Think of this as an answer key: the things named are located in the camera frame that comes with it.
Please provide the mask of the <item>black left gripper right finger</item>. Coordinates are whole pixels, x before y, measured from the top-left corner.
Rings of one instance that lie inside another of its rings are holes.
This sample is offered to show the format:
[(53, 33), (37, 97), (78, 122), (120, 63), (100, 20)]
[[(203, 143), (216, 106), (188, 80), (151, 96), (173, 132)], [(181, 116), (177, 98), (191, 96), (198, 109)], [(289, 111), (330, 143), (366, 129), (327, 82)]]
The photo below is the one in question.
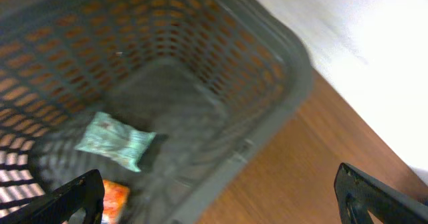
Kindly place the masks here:
[(341, 163), (334, 180), (340, 219), (345, 224), (427, 224), (427, 206), (402, 194), (348, 163)]

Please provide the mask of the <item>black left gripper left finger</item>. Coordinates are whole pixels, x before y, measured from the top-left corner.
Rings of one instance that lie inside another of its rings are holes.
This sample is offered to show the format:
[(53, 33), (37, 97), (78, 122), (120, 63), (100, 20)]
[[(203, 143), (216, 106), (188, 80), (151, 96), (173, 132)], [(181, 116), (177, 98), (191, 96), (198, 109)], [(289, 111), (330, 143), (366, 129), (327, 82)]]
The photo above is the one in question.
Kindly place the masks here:
[(104, 184), (99, 170), (93, 169), (55, 191), (35, 198), (19, 210), (1, 218), (7, 224), (50, 224), (69, 221), (78, 210), (85, 210), (83, 224), (101, 224), (104, 210)]

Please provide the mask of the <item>orange tissue packet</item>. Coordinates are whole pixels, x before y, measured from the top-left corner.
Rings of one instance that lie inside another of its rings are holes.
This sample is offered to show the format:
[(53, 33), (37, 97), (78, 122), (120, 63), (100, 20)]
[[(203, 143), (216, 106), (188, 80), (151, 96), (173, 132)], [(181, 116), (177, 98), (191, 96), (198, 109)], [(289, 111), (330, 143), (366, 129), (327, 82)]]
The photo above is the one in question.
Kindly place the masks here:
[(130, 189), (105, 179), (103, 185), (105, 193), (101, 224), (117, 224), (126, 206)]

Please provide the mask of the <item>mint green wipes packet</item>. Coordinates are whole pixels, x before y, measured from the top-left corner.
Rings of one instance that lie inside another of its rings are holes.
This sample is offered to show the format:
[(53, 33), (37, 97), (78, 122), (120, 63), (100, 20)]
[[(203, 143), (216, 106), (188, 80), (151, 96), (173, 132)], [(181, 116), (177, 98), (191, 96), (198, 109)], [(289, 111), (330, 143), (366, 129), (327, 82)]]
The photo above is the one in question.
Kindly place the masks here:
[(107, 157), (139, 173), (138, 162), (155, 137), (155, 132), (137, 130), (105, 112), (96, 112), (74, 149)]

